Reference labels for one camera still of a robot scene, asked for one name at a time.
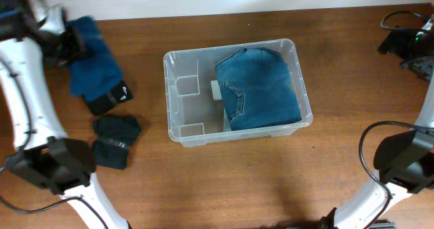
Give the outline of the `dark blue jeans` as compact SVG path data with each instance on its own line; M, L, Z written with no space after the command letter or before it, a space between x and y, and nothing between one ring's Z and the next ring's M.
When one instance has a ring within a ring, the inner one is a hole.
M241 48L214 66L233 131L302 120L288 65L277 51Z

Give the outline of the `black shirt with logo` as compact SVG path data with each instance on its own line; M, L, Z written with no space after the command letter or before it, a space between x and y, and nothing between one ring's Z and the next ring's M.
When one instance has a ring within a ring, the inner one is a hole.
M124 80L121 80L108 92L95 100L85 101L86 106L94 116L103 115L119 104L132 100L133 94Z

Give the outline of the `blue taped cloth bundle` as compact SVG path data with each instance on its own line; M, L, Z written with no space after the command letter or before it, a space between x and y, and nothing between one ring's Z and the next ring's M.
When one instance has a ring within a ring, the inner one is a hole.
M86 48L86 55L68 67L70 92L91 102L112 90L123 79L123 73L92 17L71 20L68 25L77 29Z

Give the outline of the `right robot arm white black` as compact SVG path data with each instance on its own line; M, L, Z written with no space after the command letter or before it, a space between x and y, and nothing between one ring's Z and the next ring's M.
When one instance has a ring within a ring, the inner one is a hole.
M422 29L390 28L378 48L401 58L402 68L433 80L433 25ZM393 121L407 130L385 138L374 155L369 180L347 203L321 218L319 228L394 228L380 217L398 202L433 188L433 87L428 88L422 110L411 125Z

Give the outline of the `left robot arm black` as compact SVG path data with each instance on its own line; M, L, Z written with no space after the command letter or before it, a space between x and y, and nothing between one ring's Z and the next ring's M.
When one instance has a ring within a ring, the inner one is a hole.
M45 66L67 67L72 92L94 115L132 97L93 18L67 21L45 0L1 0L1 86L15 148L4 170L59 196L89 228L128 228L99 184L91 148L58 119Z

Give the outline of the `dark green taped cloth bundle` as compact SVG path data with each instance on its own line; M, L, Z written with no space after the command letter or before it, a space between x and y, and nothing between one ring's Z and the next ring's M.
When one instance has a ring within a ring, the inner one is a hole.
M97 136L92 143L96 164L124 170L127 167L130 147L142 131L136 117L106 115L93 121L92 127Z

